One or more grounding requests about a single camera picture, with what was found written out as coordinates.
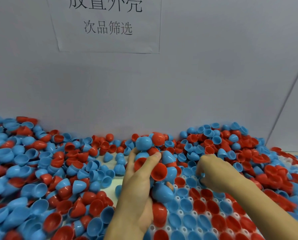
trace white wall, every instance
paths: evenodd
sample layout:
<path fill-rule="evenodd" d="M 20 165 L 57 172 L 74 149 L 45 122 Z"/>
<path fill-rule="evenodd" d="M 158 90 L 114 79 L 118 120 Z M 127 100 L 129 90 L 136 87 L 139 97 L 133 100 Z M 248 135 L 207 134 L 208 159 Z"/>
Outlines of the white wall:
<path fill-rule="evenodd" d="M 267 142 L 285 151 L 298 152 L 298 80 Z"/>
<path fill-rule="evenodd" d="M 298 0 L 162 0 L 160 54 L 59 52 L 46 0 L 0 0 L 0 115 L 48 129 L 267 137 L 297 71 Z"/>

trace forearm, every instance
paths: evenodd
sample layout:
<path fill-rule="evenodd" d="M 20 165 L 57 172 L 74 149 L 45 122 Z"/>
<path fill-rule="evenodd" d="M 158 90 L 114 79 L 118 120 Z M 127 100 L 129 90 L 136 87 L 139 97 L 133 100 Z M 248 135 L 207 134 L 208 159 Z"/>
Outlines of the forearm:
<path fill-rule="evenodd" d="M 266 240 L 298 240 L 298 222 L 260 191 L 250 180 L 244 179 L 229 192 L 247 212 Z"/>
<path fill-rule="evenodd" d="M 138 227 L 123 217 L 123 214 L 116 212 L 107 228 L 104 240 L 142 240 L 143 236 Z"/>

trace white paper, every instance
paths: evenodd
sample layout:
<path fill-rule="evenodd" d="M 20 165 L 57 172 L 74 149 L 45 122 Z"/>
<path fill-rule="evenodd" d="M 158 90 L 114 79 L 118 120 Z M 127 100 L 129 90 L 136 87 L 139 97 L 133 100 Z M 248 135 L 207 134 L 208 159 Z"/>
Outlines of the white paper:
<path fill-rule="evenodd" d="M 159 53 L 161 0 L 47 0 L 60 51 Z"/>

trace right hand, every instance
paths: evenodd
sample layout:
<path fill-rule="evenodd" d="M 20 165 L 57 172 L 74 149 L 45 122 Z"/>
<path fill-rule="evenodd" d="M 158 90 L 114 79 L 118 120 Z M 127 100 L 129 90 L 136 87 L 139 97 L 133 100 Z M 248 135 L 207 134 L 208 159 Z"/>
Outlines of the right hand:
<path fill-rule="evenodd" d="M 230 163 L 216 157 L 215 154 L 200 157 L 196 174 L 200 177 L 201 173 L 204 173 L 205 177 L 200 182 L 218 193 L 230 193 L 233 187 L 246 180 Z"/>

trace left hand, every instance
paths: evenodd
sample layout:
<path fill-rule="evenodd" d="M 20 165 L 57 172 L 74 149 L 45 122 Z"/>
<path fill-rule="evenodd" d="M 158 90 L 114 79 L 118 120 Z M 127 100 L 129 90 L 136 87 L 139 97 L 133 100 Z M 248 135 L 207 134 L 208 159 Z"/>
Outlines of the left hand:
<path fill-rule="evenodd" d="M 119 239 L 142 239 L 153 221 L 152 199 L 149 196 L 150 175 L 160 161 L 161 153 L 157 152 L 148 157 L 144 165 L 135 172 L 134 165 L 137 153 L 139 151 L 133 149 L 129 154 L 121 195 L 112 219 L 112 222 L 116 224 L 122 222 L 124 228 L 127 228 L 125 233 L 130 234 L 125 236 L 120 232 Z"/>

